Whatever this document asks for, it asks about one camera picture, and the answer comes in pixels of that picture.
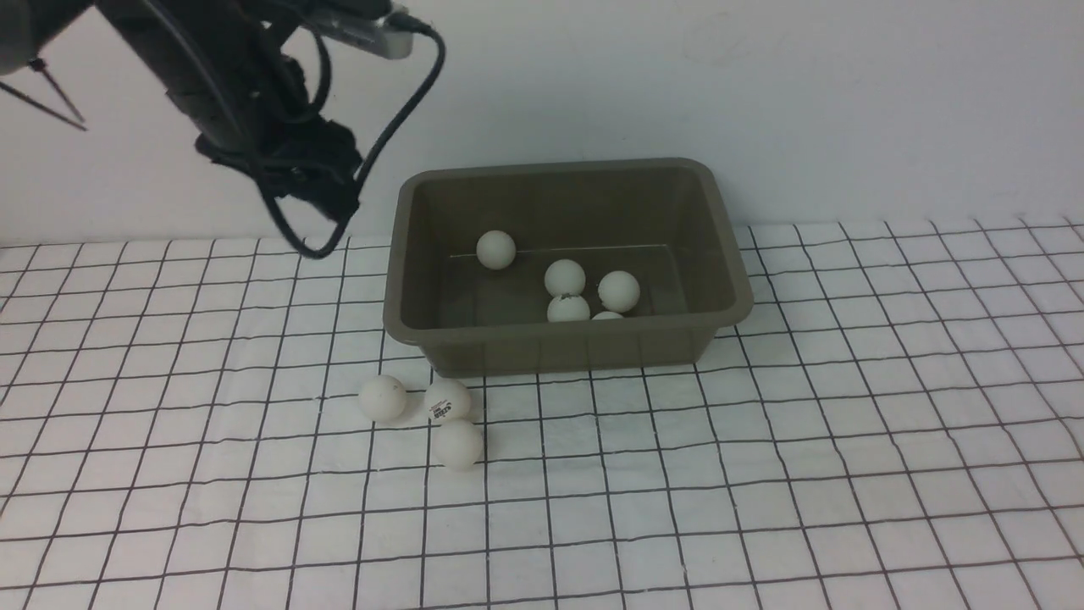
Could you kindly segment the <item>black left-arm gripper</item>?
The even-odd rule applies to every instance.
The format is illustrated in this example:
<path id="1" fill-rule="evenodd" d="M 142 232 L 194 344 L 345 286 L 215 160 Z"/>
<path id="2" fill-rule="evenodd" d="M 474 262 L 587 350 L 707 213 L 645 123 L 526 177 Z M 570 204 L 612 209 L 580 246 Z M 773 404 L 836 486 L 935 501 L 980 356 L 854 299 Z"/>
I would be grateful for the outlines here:
<path id="1" fill-rule="evenodd" d="M 351 131 L 309 109 L 301 66 L 278 51 L 254 51 L 221 67 L 225 90 L 263 166 L 272 197 L 313 205 L 330 223 L 347 223 L 359 208 L 354 174 L 362 166 Z M 190 64 L 170 81 L 169 99 L 201 129 L 195 150 L 228 169 L 254 177 L 238 137 L 212 89 Z"/>

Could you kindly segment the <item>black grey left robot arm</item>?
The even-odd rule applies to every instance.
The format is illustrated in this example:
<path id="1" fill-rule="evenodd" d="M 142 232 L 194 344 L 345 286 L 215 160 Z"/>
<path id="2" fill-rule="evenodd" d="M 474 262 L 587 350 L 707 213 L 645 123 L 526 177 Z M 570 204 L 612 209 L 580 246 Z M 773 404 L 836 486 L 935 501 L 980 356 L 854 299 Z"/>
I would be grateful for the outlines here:
<path id="1" fill-rule="evenodd" d="M 44 47 L 90 8 L 201 131 L 198 153 L 251 178 L 275 220 L 279 199 L 294 197 L 348 224 L 362 155 L 322 116 L 325 39 L 379 22 L 390 1 L 4 1 L 3 74 L 44 74 Z"/>

